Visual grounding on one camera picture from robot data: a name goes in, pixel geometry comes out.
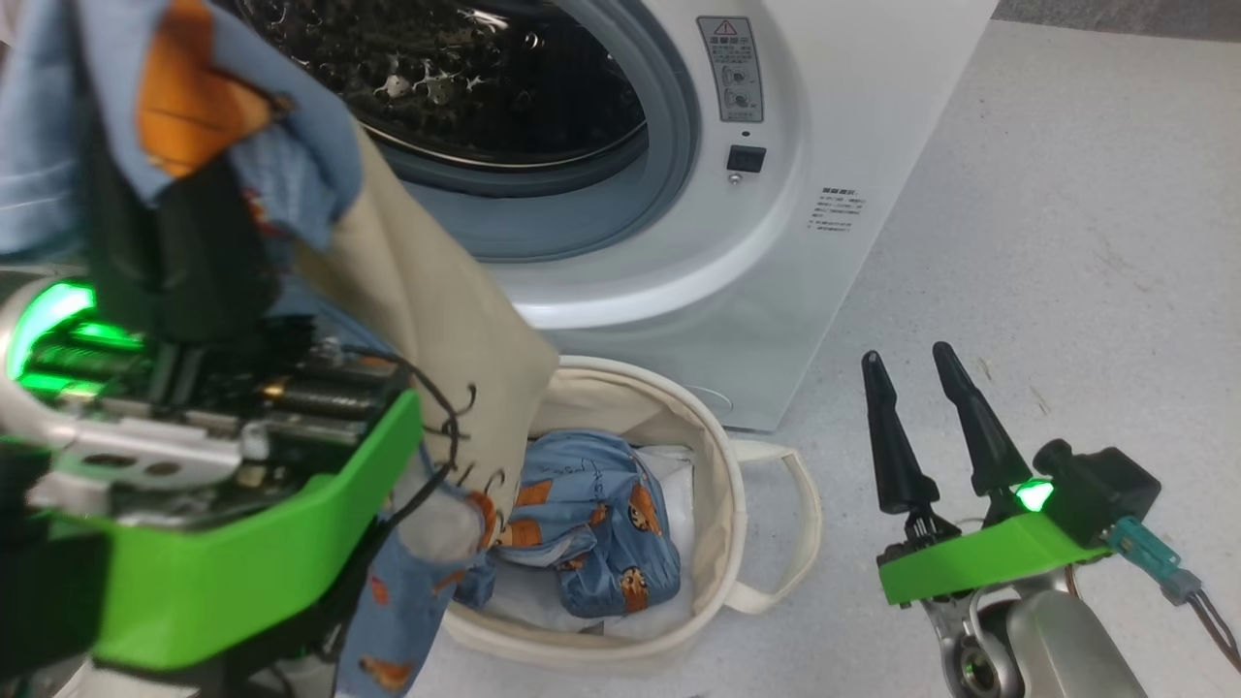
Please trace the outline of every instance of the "round fabric basket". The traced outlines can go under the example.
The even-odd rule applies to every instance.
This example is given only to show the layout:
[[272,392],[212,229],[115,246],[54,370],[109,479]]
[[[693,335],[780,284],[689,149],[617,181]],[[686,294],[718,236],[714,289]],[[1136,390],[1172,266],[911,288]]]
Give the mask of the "round fabric basket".
[[[679,659],[722,606],[762,614],[809,573],[823,540],[819,493],[800,456],[782,446],[730,440],[720,421],[680,385],[645,369],[589,356],[563,356],[544,396],[530,436],[565,428],[617,433],[634,446],[684,445],[694,458],[691,560],[692,617],[660,637],[633,641],[603,635],[553,632],[453,604],[448,633],[472,650],[565,671],[629,672]],[[773,591],[737,581],[746,542],[741,466],[782,462],[797,487],[800,530],[793,559]]]

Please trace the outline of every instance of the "washing machine drum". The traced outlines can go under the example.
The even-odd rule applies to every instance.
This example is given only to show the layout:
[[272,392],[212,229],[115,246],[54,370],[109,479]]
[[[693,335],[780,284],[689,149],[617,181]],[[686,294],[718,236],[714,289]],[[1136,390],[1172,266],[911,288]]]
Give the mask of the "washing machine drum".
[[[649,51],[643,39],[665,45],[640,2],[627,0],[237,0],[259,35],[349,104],[411,193],[486,261],[614,243],[666,209],[668,189],[675,195],[688,176],[692,147],[650,156],[639,91],[566,11],[573,6],[587,21],[629,16],[638,30],[613,37],[624,50]],[[676,83],[675,51],[656,53],[669,63],[654,66],[666,84],[640,87],[678,92],[684,128],[696,120],[692,89]],[[654,130],[656,140],[670,135],[666,123]]]

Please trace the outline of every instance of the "washing machine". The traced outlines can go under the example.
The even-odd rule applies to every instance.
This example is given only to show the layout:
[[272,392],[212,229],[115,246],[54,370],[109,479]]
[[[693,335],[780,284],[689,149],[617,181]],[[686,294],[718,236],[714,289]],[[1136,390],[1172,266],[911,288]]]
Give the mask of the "washing machine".
[[772,430],[995,0],[238,5],[561,351]]

